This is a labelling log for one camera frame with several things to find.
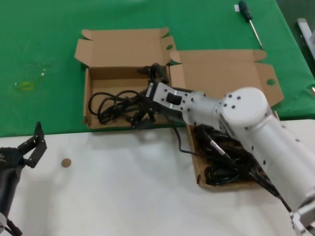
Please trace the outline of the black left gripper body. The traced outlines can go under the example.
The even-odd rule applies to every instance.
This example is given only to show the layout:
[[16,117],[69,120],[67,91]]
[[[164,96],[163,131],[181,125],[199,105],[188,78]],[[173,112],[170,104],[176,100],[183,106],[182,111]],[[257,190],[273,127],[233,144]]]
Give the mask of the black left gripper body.
[[9,214],[17,184],[24,168],[24,158],[17,148],[0,149],[0,212]]

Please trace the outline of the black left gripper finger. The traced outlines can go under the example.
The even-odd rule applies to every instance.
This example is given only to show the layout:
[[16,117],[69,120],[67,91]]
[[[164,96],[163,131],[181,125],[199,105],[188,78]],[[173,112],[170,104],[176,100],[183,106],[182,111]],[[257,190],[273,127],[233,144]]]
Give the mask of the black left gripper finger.
[[34,168],[47,149],[41,122],[37,122],[34,135],[17,147],[22,155],[19,165]]

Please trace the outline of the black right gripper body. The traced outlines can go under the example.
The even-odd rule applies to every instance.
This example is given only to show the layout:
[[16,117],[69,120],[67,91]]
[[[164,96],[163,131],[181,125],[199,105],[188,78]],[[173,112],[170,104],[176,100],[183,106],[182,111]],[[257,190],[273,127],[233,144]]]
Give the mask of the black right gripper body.
[[159,113],[159,104],[145,97],[143,98],[143,109],[146,113]]

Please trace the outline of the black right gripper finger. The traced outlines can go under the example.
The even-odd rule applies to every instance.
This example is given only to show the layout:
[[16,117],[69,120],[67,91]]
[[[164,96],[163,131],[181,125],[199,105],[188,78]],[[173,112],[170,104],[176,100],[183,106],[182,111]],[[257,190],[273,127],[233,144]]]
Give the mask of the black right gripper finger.
[[127,116],[126,121],[130,123],[133,129],[145,129],[156,121],[155,113],[152,108],[138,109],[133,116]]
[[164,84],[169,84],[169,79],[166,75],[166,69],[165,67],[161,66],[158,63],[154,63],[150,66],[144,66],[137,71],[141,74],[146,74],[148,76],[148,81],[150,83],[164,83]]

